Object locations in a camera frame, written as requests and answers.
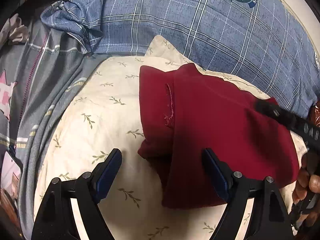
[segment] star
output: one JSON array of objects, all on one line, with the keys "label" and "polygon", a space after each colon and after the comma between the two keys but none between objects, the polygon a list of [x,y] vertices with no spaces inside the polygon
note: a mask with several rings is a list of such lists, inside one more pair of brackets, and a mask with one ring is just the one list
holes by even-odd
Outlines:
[{"label": "star", "polygon": [[4,116],[10,121],[10,98],[12,96],[13,88],[18,82],[11,82],[7,85],[7,79],[5,76],[5,70],[0,76],[0,110],[4,113]]}]

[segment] folded red garment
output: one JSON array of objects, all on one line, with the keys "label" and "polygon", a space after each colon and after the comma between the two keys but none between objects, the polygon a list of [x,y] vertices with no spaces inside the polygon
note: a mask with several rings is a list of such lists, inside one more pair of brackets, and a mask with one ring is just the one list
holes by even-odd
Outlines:
[{"label": "folded red garment", "polygon": [[170,72],[142,66],[139,100],[145,140],[138,153],[159,174],[163,206],[224,203],[202,167],[204,148],[248,178],[272,176],[279,187],[296,180],[299,164],[289,131],[256,112],[257,98],[234,84],[202,75],[194,64]]}]

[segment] blue gripper pad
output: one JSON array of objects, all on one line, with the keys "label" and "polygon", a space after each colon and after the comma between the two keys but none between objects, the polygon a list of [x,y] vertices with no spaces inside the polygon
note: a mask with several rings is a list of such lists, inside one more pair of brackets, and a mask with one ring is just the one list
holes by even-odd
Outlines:
[{"label": "blue gripper pad", "polygon": [[95,189],[93,199],[96,204],[107,197],[121,163],[122,154],[119,149],[113,149],[106,160],[100,163],[101,166],[92,180],[93,188]]},{"label": "blue gripper pad", "polygon": [[228,203],[230,200],[228,181],[223,176],[217,162],[220,161],[211,149],[207,148],[203,150],[202,164],[204,166],[205,172],[210,177],[211,183],[218,196]]}]

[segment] red cloth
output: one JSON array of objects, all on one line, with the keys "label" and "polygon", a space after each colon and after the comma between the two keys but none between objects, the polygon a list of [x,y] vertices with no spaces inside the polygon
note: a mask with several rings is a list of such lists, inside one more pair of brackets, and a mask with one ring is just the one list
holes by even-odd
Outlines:
[{"label": "red cloth", "polygon": [[257,98],[234,84],[202,75],[194,64],[170,72],[142,66],[139,100],[145,140],[138,153],[159,174],[163,206],[223,203],[202,167],[201,151],[208,147],[247,178],[272,176],[279,187],[296,180],[289,131],[256,112]]}]

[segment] hand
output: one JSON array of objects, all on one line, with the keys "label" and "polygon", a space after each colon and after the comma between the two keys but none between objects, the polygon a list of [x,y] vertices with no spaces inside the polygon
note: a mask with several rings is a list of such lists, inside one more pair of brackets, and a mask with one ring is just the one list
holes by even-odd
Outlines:
[{"label": "hand", "polygon": [[[307,156],[303,155],[301,160],[301,169],[298,174],[298,179],[296,182],[296,187],[292,193],[292,199],[295,204],[300,200],[303,200],[307,195],[307,186],[314,193],[320,193],[320,177],[317,175],[309,175],[306,170],[307,167]],[[306,220],[306,226],[311,227],[316,222],[318,216],[320,215],[320,201],[316,204],[313,211],[309,215],[301,215],[298,222]]]}]

